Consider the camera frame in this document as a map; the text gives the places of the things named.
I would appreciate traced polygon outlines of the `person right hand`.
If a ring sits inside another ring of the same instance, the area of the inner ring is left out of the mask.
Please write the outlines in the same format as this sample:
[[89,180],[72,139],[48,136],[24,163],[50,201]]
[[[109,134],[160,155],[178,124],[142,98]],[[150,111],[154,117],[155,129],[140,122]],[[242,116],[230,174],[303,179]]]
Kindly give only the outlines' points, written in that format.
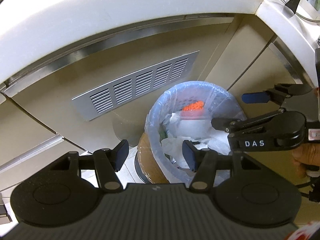
[[301,144],[298,148],[292,150],[292,156],[298,176],[304,178],[308,165],[320,165],[319,144]]

